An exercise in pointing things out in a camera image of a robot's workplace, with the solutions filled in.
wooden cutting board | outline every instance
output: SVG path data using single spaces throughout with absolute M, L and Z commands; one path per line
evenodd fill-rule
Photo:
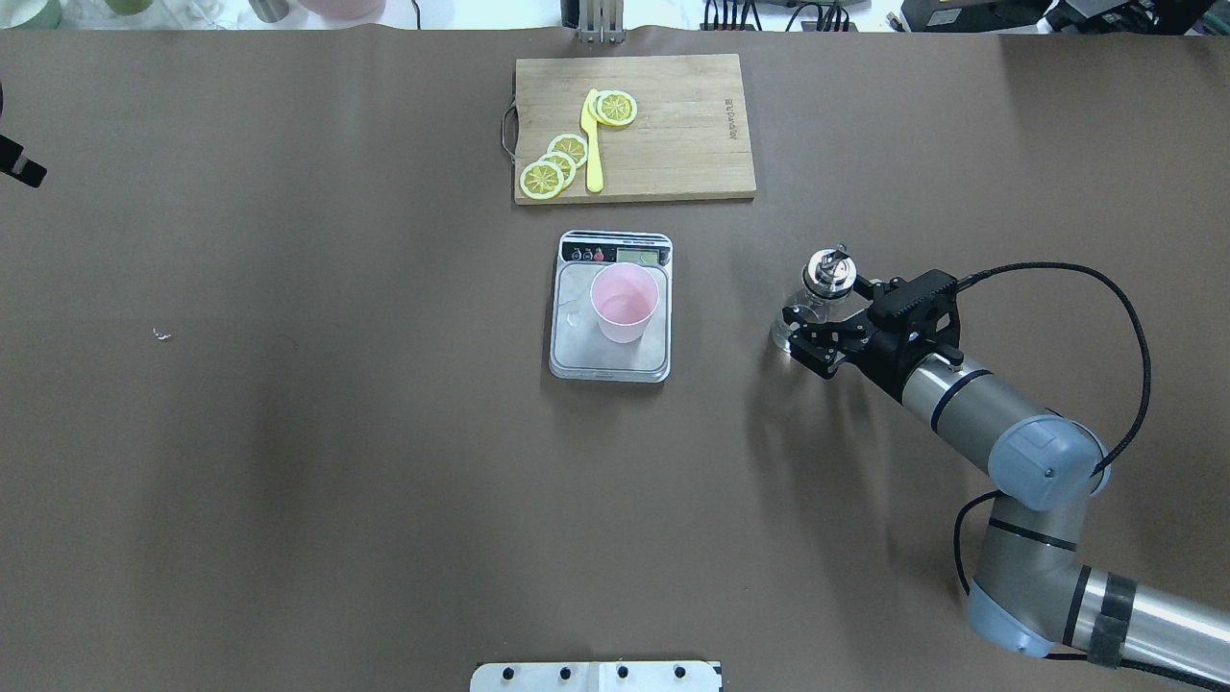
M 522 168 L 538 160 L 557 134 L 581 129 L 581 104 L 590 88 L 620 88 L 640 107 L 632 124 L 599 124 L 605 188 L 585 189 L 585 171 L 552 199 L 530 199 Z M 739 57 L 558 58 L 517 60 L 518 204 L 654 202 L 752 198 L 748 109 Z

kitchen scale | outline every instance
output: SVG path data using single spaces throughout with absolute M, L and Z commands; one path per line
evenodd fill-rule
M 661 232 L 569 230 L 555 256 L 551 374 L 565 380 L 662 382 L 670 375 L 670 238 Z M 658 307 L 645 334 L 615 343 L 598 328 L 589 285 L 603 267 L 635 262 L 658 280 Z

knife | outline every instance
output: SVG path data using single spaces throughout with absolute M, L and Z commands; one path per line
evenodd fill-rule
M 585 95 L 585 101 L 581 104 L 581 129 L 585 130 L 589 139 L 589 159 L 585 161 L 585 189 L 590 192 L 603 191 L 603 159 L 598 152 L 598 120 L 589 109 L 589 104 L 598 97 L 598 90 L 590 88 Z

gray table surface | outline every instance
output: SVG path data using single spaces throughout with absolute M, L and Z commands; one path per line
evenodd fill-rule
M 513 204 L 515 58 L 732 50 L 755 200 Z M 0 179 L 0 688 L 445 691 L 620 656 L 718 659 L 732 692 L 1162 688 L 966 627 L 951 522 L 989 483 L 856 372 L 766 350 L 835 240 L 873 275 L 1118 279 L 1154 407 L 1081 558 L 1230 610 L 1230 43 L 5 33 L 0 69 L 0 132 L 50 170 Z M 664 385 L 547 372 L 572 227 L 674 238 Z M 962 306 L 974 358 L 1127 429 L 1098 284 Z

black tape band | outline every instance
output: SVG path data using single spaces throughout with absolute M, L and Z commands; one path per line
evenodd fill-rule
M 1021 538 L 1028 538 L 1030 541 L 1037 541 L 1038 543 L 1046 543 L 1054 548 L 1063 548 L 1064 551 L 1076 552 L 1076 545 L 1070 541 L 1064 541 L 1063 538 L 1055 538 L 1054 536 L 1047 536 L 1046 533 L 1038 533 L 1037 531 L 1030 531 L 1023 526 L 1016 526 L 1015 524 L 1009 524 L 1002 520 L 991 519 L 990 526 L 1000 531 L 1006 531 L 1009 533 L 1015 533 Z
M 1107 576 L 1102 612 L 1093 621 L 1093 634 L 1089 642 L 1089 663 L 1109 669 L 1119 667 L 1135 600 L 1135 581 L 1117 574 Z
M 1080 578 L 1076 579 L 1076 590 L 1073 591 L 1073 605 L 1068 607 L 1068 624 L 1064 626 L 1064 647 L 1073 645 L 1073 637 L 1076 634 L 1076 618 L 1080 617 L 1080 605 L 1085 601 L 1085 588 L 1089 586 L 1089 575 L 1093 569 L 1089 565 L 1080 568 Z
M 936 427 L 940 425 L 940 414 L 943 413 L 943 408 L 948 406 L 948 402 L 951 402 L 952 398 L 957 396 L 957 392 L 961 392 L 962 388 L 964 388 L 967 385 L 978 380 L 979 377 L 983 377 L 984 375 L 991 375 L 991 371 L 989 370 L 974 371 L 967 375 L 966 377 L 958 380 L 956 385 L 950 387 L 948 391 L 945 392 L 942 397 L 940 397 L 940 402 L 935 406 L 935 411 L 931 412 L 931 433 L 935 434 L 940 433 L 938 430 L 936 430 Z

